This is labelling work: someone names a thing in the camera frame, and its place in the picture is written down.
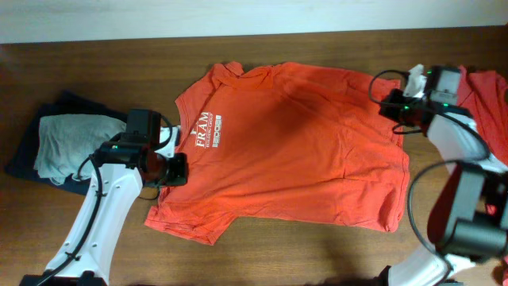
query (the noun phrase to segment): dark blue cloth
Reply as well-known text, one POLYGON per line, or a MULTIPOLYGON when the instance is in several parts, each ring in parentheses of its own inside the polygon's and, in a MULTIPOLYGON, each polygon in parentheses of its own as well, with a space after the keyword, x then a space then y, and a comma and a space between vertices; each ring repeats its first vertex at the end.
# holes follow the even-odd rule
POLYGON ((17 178, 41 182, 65 191, 85 195, 88 191, 90 180, 77 182, 69 176, 64 184, 56 186, 49 179, 41 179, 37 171, 33 169, 37 152, 39 151, 40 118, 61 114, 98 114, 127 122, 127 114, 110 110, 101 103, 81 98, 69 91, 63 91, 55 103, 43 104, 39 108, 35 118, 30 122, 29 127, 25 131, 21 144, 17 147, 16 154, 5 166, 4 170, 7 174, 17 178))

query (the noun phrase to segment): white printed logo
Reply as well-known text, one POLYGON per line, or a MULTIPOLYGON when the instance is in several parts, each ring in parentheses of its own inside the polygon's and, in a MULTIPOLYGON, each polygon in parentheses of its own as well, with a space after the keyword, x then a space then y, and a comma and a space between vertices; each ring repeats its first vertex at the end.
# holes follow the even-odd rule
POLYGON ((192 129, 190 135, 196 136, 195 145, 197 147, 209 148, 212 141, 212 133, 214 134, 212 147, 217 148, 221 140, 222 116, 214 115, 211 112, 202 112, 196 122, 195 128, 192 129))
POLYGON ((221 141, 221 129, 222 129, 222 116, 215 115, 215 127, 214 127, 214 143, 213 147, 217 148, 221 141))

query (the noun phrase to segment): wooden table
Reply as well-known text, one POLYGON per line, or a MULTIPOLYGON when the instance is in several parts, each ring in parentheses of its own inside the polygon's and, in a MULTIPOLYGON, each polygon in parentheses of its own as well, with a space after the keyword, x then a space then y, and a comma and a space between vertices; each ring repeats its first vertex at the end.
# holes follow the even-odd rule
MULTIPOLYGON (((376 73, 415 64, 464 64, 508 75, 508 28, 420 29, 260 37, 211 37, 0 46, 0 161, 17 148, 43 102, 68 89, 127 112, 157 110, 179 121, 176 97, 211 64, 239 61, 246 69, 296 61, 376 73)), ((407 136, 411 174, 439 160, 420 135, 407 136)), ((415 198, 425 222, 447 173, 423 178, 415 198)), ((0 174, 0 284, 41 273, 63 243, 83 201, 80 195, 0 174)), ((385 234, 351 227, 239 218, 215 246, 143 225, 154 202, 137 200, 111 265, 112 285, 288 285, 377 275, 418 246, 407 218, 385 234)), ((463 272, 469 285, 492 285, 491 261, 463 272)))

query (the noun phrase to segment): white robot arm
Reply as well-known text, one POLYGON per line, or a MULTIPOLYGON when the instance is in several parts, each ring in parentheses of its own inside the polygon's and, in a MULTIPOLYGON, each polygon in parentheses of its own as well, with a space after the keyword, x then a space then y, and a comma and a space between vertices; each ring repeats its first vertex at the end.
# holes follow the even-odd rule
MULTIPOLYGON (((468 111, 454 106, 460 70, 433 67, 428 72, 429 78, 422 72, 421 65, 410 70, 404 92, 392 91, 382 102, 380 113, 403 125, 420 126, 444 162, 452 162, 445 164, 452 176, 429 217, 428 235, 434 245, 418 233, 409 213, 423 246, 402 263, 387 268, 380 276, 382 285, 439 284, 459 271, 474 267, 476 262, 501 258, 507 253, 508 221, 504 210, 508 167, 490 153, 468 111), (383 106, 390 102, 402 105, 383 106), (480 197, 499 202, 497 217, 475 210, 480 197)), ((408 193, 408 212, 414 182, 408 193)))
POLYGON ((111 258, 125 217, 143 186, 181 185, 187 161, 175 154, 179 127, 160 127, 161 115, 131 110, 125 133, 105 142, 88 160, 95 172, 78 216, 42 276, 20 285, 108 285, 111 258))

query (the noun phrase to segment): red cloth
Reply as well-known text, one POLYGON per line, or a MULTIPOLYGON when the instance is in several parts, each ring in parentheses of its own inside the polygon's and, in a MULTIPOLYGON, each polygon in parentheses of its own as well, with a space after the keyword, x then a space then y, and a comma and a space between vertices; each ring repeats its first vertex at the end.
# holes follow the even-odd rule
MULTIPOLYGON (((235 218, 395 231, 409 158, 369 101, 372 77, 286 63, 215 64, 176 100, 188 184, 161 191, 147 226, 214 244, 235 218)), ((381 99, 398 86, 380 79, 381 99)))
POLYGON ((468 108, 476 121, 478 133, 492 153, 508 164, 508 104, 506 80, 495 71, 467 74, 460 67, 462 77, 457 105, 468 108))

